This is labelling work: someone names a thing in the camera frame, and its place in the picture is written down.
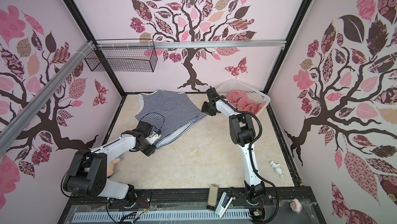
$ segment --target black wire basket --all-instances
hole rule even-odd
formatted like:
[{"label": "black wire basket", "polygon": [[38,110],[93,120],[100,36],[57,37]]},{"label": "black wire basket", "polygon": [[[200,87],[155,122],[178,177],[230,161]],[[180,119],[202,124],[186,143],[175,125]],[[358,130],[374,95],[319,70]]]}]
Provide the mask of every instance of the black wire basket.
[{"label": "black wire basket", "polygon": [[112,71],[115,72],[154,72],[157,63],[157,54],[153,39],[128,40],[139,40],[142,44],[135,42],[97,45],[86,56],[85,62],[92,72],[105,71],[100,59],[106,59]]}]

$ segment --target marble floor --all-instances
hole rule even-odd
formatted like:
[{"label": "marble floor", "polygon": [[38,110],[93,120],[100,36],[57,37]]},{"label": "marble floor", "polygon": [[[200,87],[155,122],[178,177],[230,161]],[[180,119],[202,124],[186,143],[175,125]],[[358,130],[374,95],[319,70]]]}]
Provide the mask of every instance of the marble floor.
[{"label": "marble floor", "polygon": [[[208,101],[206,94],[188,96],[198,108]],[[136,127],[139,108],[136,95],[128,95],[109,141]],[[259,173],[278,187],[294,186],[267,111],[258,117],[263,127],[262,136],[255,142]],[[281,164],[284,178],[269,165],[272,160]],[[136,189],[208,188],[211,184],[244,187],[243,159],[238,145],[230,139],[229,121],[223,114],[207,116],[150,157],[142,152],[123,153],[114,170],[110,179],[132,184]]]}]

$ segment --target aluminum rail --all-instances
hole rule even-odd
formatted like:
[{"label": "aluminum rail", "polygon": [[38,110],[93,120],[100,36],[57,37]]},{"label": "aluminum rail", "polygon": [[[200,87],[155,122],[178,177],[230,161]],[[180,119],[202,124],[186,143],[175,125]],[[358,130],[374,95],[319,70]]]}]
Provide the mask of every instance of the aluminum rail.
[{"label": "aluminum rail", "polygon": [[[106,42],[98,43],[97,47],[140,47],[151,46],[152,43],[112,43],[117,40],[106,40]],[[155,42],[155,48],[174,49],[174,48],[222,48],[222,47],[284,47],[285,40],[250,40],[250,41],[217,41],[217,42]]]},{"label": "aluminum rail", "polygon": [[14,142],[28,123],[41,110],[45,102],[72,73],[77,65],[92,51],[92,42],[86,41],[63,67],[50,79],[41,91],[23,108],[23,110],[0,133],[0,155]]}]

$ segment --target laundry basket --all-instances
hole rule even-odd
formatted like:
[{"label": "laundry basket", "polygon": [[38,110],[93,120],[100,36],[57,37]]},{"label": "laundry basket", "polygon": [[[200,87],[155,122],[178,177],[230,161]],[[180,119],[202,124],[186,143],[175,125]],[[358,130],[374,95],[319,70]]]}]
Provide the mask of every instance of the laundry basket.
[{"label": "laundry basket", "polygon": [[223,95],[226,97],[226,95],[232,91],[245,91],[248,93],[248,98],[259,103],[264,103],[266,102],[265,106],[261,108],[258,113],[256,113],[256,116],[259,116],[263,110],[266,109],[267,105],[270,102],[270,97],[254,88],[251,86],[246,85],[245,83],[237,80],[237,79],[229,79],[225,83],[223,83],[221,86],[216,88],[216,92],[218,92],[219,95]]}]

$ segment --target wallpaper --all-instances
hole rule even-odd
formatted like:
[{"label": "wallpaper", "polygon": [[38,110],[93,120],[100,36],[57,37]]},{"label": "wallpaper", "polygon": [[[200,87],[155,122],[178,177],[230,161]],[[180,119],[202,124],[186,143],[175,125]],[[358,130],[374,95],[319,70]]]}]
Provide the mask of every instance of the wallpaper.
[{"label": "wallpaper", "polygon": [[[97,0],[94,5],[75,1],[97,39],[161,43],[284,39],[302,0]],[[116,76],[128,92],[205,91],[208,85],[219,86],[231,78],[263,90],[279,50],[156,49],[154,73],[116,72]]]},{"label": "wallpaper", "polygon": [[396,3],[315,0],[270,92],[327,223],[395,222]]},{"label": "wallpaper", "polygon": [[[0,129],[84,42],[62,0],[0,4]],[[67,202],[59,185],[73,154],[99,145],[120,100],[106,73],[92,73],[84,61],[74,69],[0,156],[4,223],[57,222]]]}]

